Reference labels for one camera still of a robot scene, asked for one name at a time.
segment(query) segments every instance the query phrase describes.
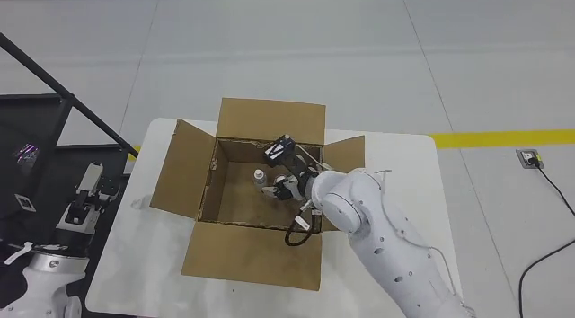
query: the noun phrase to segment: cardboard box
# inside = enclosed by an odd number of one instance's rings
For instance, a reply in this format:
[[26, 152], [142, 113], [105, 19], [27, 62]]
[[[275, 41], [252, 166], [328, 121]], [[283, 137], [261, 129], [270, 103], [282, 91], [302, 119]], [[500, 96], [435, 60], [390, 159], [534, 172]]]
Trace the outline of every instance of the cardboard box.
[[[287, 172], [262, 156], [284, 134], [338, 171], [365, 166], [363, 136], [325, 145], [324, 133], [325, 106], [309, 103], [224, 98], [215, 137], [179, 119], [150, 206], [196, 220], [181, 274], [319, 290], [320, 232], [287, 246], [301, 203], [265, 197], [252, 175]], [[333, 229], [324, 217], [320, 231]]]

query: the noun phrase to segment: plastic bottle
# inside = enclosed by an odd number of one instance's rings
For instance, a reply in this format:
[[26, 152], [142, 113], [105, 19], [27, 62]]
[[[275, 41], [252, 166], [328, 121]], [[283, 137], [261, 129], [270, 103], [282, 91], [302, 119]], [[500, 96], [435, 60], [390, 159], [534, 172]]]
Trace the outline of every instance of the plastic bottle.
[[266, 173], [262, 170], [255, 170], [253, 173], [253, 184], [255, 184], [256, 189], [261, 191], [262, 188], [266, 187], [268, 183], [268, 177], [266, 177]]

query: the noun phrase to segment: white cable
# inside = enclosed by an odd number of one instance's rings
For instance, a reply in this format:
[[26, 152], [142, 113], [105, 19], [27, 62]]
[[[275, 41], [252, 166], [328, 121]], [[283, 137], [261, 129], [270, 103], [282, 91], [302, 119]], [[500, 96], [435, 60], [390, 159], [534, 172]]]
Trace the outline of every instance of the white cable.
[[305, 150], [305, 148], [303, 148], [303, 147], [300, 146], [299, 144], [296, 144], [296, 146], [297, 146], [300, 150], [304, 151], [304, 153], [305, 153], [309, 158], [311, 158], [312, 160], [314, 160], [314, 162], [317, 163], [318, 166], [324, 168], [324, 170], [330, 171], [330, 170], [332, 169], [329, 165], [326, 164], [326, 165], [327, 165], [327, 167], [326, 167], [326, 166], [324, 166], [323, 164], [321, 164], [319, 161], [317, 161], [317, 160], [315, 159], [315, 157], [312, 156], [312, 154], [310, 154], [309, 152], [307, 152], [307, 151]]
[[418, 248], [423, 248], [426, 250], [434, 250], [436, 252], [439, 252], [439, 254], [441, 255], [441, 258], [443, 259], [443, 262], [446, 265], [446, 269], [447, 269], [447, 275], [449, 276], [449, 282], [451, 283], [451, 288], [453, 289], [453, 295], [457, 296], [459, 298], [460, 301], [463, 301], [463, 299], [461, 299], [461, 296], [457, 294], [456, 291], [456, 285], [453, 282], [453, 277], [451, 276], [451, 269], [449, 269], [449, 265], [447, 264], [447, 259], [445, 254], [443, 254], [443, 252], [437, 248], [437, 247], [433, 247], [430, 245], [421, 245], [421, 244], [417, 244], [415, 242], [410, 241], [409, 239], [405, 238], [404, 233], [401, 230], [398, 230], [397, 227], [395, 227], [394, 223], [392, 222], [391, 219], [389, 219], [389, 216], [387, 215], [387, 212], [385, 211], [385, 204], [384, 204], [384, 195], [385, 195], [385, 176], [387, 175], [389, 171], [388, 170], [384, 170], [383, 171], [383, 178], [382, 178], [382, 183], [379, 185], [379, 190], [381, 191], [381, 209], [384, 211], [384, 216], [385, 219], [387, 219], [387, 222], [389, 222], [389, 224], [391, 225], [391, 227], [394, 229], [395, 233], [397, 234], [398, 237], [400, 237], [401, 239], [403, 239], [405, 242], [418, 247]]

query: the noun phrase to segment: white robot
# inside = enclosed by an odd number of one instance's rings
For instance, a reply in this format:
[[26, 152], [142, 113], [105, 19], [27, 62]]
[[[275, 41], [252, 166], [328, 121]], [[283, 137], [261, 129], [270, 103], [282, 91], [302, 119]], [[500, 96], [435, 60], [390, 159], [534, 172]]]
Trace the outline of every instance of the white robot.
[[[442, 256], [443, 253], [425, 244], [408, 217], [385, 200], [387, 172], [356, 169], [341, 173], [317, 161], [313, 167], [296, 154], [296, 147], [315, 161], [285, 135], [266, 148], [264, 157], [269, 166], [284, 165], [292, 175], [274, 180], [271, 187], [262, 187], [261, 174], [254, 174], [256, 187], [267, 196], [286, 199], [293, 192], [292, 197], [303, 202], [286, 234], [288, 245], [303, 244], [313, 231], [314, 222], [302, 222], [305, 210], [324, 213], [333, 225], [348, 234], [351, 248], [367, 271], [407, 318], [475, 318], [474, 310], [456, 294], [451, 274], [453, 291], [447, 288], [431, 259], [431, 250]], [[308, 235], [293, 243], [289, 235], [296, 224]]]
[[[4, 264], [11, 264], [24, 254], [33, 257], [24, 268], [27, 289], [23, 296], [0, 311], [0, 318], [80, 318], [82, 304], [77, 296], [68, 296], [66, 285], [84, 278], [88, 265], [87, 248], [95, 233], [95, 226], [103, 209], [118, 194], [102, 177], [103, 166], [90, 163], [76, 196], [64, 212], [48, 245], [26, 242]], [[27, 208], [33, 208], [26, 199]]]

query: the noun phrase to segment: box flap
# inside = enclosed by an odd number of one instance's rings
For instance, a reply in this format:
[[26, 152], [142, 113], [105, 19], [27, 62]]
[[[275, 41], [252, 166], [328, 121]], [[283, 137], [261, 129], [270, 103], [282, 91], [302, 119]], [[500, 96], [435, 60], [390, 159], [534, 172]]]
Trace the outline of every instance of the box flap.
[[[313, 234], [298, 247], [284, 243], [285, 232], [239, 225], [197, 222], [181, 269], [185, 276], [239, 280], [319, 290], [322, 237]], [[293, 240], [303, 234], [294, 234]]]
[[215, 142], [210, 134], [178, 119], [150, 207], [195, 218]]
[[[358, 136], [334, 142], [323, 147], [323, 161], [335, 171], [350, 172], [366, 166], [366, 137]], [[323, 216], [322, 232], [338, 231], [338, 229]]]
[[274, 141], [284, 134], [300, 144], [323, 145], [325, 106], [268, 100], [222, 100], [218, 137]]

